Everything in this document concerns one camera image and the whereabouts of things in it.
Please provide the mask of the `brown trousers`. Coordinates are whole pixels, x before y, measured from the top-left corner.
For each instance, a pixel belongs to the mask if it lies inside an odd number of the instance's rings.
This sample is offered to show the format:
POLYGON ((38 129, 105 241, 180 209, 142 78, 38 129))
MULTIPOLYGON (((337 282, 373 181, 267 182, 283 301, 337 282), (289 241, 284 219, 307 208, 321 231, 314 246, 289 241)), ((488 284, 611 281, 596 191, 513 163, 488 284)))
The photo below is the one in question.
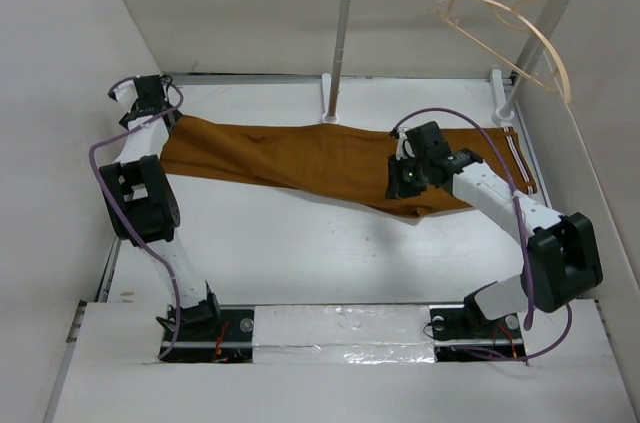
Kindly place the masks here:
POLYGON ((443 189, 386 198, 387 160, 396 147, 386 132, 342 125, 243 126, 183 116, 161 163, 168 174, 295 189, 403 218, 466 208, 443 189))

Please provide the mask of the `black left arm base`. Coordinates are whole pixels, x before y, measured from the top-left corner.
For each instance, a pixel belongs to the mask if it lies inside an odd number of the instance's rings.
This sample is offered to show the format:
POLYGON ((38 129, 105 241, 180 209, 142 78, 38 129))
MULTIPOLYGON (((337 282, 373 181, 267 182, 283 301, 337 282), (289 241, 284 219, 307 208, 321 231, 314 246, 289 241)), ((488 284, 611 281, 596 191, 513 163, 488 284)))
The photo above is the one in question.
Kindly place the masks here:
POLYGON ((254 307, 223 306, 220 323, 182 323, 172 344, 173 322, 157 317, 163 329, 159 358, 166 363, 251 363, 254 319, 254 307))

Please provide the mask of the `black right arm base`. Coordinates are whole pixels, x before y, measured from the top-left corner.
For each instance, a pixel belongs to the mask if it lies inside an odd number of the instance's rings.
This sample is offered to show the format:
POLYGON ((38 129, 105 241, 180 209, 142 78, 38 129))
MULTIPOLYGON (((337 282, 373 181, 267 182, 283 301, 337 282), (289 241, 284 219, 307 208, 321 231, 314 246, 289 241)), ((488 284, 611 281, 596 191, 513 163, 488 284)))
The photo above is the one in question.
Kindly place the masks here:
POLYGON ((520 320, 515 313, 469 329, 457 321, 462 310, 461 305, 429 307, 430 321, 423 326, 423 334, 433 341, 438 363, 482 362, 526 355, 520 320))

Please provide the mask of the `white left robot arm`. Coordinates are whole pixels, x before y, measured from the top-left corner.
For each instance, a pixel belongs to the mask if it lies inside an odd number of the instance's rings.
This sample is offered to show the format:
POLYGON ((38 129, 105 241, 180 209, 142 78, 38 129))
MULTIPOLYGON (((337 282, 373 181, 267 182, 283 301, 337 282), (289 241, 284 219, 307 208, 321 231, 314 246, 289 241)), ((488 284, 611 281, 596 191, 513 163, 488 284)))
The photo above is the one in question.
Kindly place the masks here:
POLYGON ((96 152, 114 140, 94 145, 90 163, 100 185, 115 234, 145 254, 174 303, 161 326, 187 340, 208 340, 223 327, 217 297, 199 276, 179 239, 179 205, 160 156, 181 117, 183 96, 167 75, 134 76, 116 83, 108 96, 125 114, 116 159, 99 166, 96 152))

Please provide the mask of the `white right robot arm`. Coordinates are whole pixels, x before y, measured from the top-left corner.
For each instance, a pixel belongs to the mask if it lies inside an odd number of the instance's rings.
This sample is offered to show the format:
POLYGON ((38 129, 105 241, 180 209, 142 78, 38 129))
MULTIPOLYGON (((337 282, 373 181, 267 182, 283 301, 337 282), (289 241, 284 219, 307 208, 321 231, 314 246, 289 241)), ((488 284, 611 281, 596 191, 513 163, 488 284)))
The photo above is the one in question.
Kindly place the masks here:
POLYGON ((452 150, 439 126, 395 128, 388 158, 386 198, 408 199, 442 189, 471 205, 519 243, 522 271, 467 295, 451 316, 434 325, 440 341, 483 337, 518 312, 552 313, 596 288, 603 271, 595 230, 581 213, 564 215, 515 189, 468 148, 452 150))

